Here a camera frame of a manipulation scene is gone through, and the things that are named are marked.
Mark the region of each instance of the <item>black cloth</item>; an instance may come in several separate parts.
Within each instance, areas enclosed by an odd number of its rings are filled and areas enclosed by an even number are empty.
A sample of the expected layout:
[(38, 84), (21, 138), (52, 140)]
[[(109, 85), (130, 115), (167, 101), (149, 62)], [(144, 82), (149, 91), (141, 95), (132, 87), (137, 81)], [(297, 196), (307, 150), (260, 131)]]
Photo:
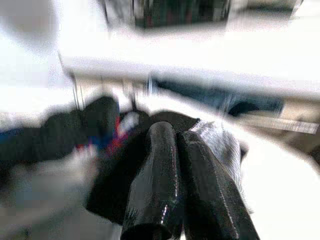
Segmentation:
[(6, 173), (17, 164), (57, 160), (70, 154), (90, 137), (113, 134), (119, 117), (118, 103), (103, 96), (83, 111), (72, 110), (50, 116), (39, 128), (21, 133), (0, 144), (0, 170)]
[(259, 239), (237, 186), (201, 137), (185, 131), (177, 135), (177, 144), (187, 192), (186, 239)]
[(183, 221), (176, 133), (171, 124), (157, 122), (144, 142), (147, 155), (130, 186), (121, 239), (171, 239)]
[(190, 129), (198, 121), (168, 111), (145, 118), (144, 122), (133, 129), (113, 156), (101, 156), (98, 163), (99, 174), (87, 199), (86, 209), (122, 225), (131, 183), (147, 155), (145, 139), (149, 128), (157, 122), (168, 122), (179, 133)]

